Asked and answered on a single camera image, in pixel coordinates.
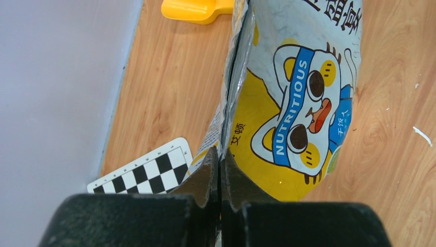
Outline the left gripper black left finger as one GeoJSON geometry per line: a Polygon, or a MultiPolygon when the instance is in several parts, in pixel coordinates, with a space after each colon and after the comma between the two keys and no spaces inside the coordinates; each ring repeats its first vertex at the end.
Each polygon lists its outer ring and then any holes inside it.
{"type": "Polygon", "coordinates": [[[218,155],[169,194],[77,194],[51,218],[40,246],[214,246],[218,155]]]}

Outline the yellow plastic scoop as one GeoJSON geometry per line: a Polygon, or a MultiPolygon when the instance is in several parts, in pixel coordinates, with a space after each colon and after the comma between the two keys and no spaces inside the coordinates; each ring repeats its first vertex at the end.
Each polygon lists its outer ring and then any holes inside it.
{"type": "Polygon", "coordinates": [[[165,0],[161,13],[171,20],[208,25],[221,14],[232,14],[234,3],[234,0],[165,0]]]}

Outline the pet food bag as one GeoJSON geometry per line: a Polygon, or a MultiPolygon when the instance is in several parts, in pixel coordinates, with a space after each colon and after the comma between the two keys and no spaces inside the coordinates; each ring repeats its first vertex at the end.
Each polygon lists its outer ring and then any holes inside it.
{"type": "Polygon", "coordinates": [[[362,14],[362,1],[235,1],[221,102],[188,174],[216,147],[279,201],[319,184],[350,128],[362,14]]]}

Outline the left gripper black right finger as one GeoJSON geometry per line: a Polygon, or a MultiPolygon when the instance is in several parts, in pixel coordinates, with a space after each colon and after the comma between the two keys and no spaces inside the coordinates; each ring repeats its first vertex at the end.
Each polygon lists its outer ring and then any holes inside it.
{"type": "Polygon", "coordinates": [[[256,185],[231,151],[220,164],[223,246],[390,246],[371,207],[281,202],[256,185]]]}

